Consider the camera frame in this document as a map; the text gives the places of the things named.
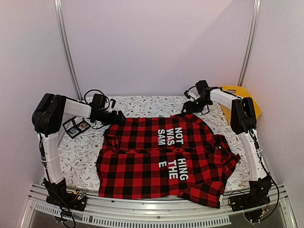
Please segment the red black plaid shirt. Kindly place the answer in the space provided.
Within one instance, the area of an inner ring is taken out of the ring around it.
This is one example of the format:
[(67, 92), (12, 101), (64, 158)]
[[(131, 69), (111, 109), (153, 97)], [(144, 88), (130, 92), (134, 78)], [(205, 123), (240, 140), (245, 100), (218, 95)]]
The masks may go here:
[(104, 132), (96, 162), (99, 197), (167, 196), (219, 208), (240, 156), (194, 114), (127, 118)]

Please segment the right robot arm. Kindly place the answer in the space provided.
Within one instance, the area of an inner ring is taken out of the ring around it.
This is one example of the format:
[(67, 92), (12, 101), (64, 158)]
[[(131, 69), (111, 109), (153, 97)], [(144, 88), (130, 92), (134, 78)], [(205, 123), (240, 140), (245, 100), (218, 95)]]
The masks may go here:
[(266, 169), (265, 159), (257, 137), (257, 118), (253, 99), (242, 97), (224, 90), (222, 87), (210, 87), (205, 80), (198, 81), (184, 92), (189, 99), (182, 108), (184, 113), (198, 113), (206, 106), (218, 103), (228, 108), (230, 126), (239, 137), (249, 164), (250, 192), (246, 195), (249, 207), (256, 207), (263, 201), (272, 187), (272, 178)]

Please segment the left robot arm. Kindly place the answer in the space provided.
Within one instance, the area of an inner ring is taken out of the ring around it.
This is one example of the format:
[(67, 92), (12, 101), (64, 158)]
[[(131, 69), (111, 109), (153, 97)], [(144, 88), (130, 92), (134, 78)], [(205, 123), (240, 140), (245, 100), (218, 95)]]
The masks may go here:
[(92, 102), (78, 101), (64, 95), (46, 93), (37, 105), (32, 123), (39, 139), (39, 151), (45, 170), (45, 186), (60, 206), (67, 206), (71, 197), (67, 193), (65, 178), (60, 168), (58, 154), (59, 131), (64, 115), (81, 117), (90, 122), (116, 124), (125, 120), (122, 111), (110, 111), (111, 103), (105, 107), (106, 97), (99, 92)]

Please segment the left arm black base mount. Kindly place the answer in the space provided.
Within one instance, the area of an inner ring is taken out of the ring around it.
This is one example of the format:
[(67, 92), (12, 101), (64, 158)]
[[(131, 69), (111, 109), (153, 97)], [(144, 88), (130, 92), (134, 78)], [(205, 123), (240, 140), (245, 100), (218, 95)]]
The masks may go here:
[(46, 202), (56, 206), (68, 207), (69, 209), (84, 211), (86, 207), (87, 197), (81, 196), (79, 191), (74, 194), (67, 192), (65, 178), (58, 184), (51, 183), (44, 178), (43, 180), (48, 192)]

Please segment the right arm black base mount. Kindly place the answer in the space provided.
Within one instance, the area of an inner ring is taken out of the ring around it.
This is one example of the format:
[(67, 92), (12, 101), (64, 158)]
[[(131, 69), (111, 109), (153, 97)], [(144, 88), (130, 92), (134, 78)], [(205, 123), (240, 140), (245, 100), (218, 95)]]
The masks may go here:
[(268, 193), (271, 187), (271, 182), (262, 183), (258, 181), (249, 181), (249, 193), (241, 192), (240, 195), (230, 196), (228, 204), (231, 206), (232, 211), (240, 211), (266, 205), (270, 202)]

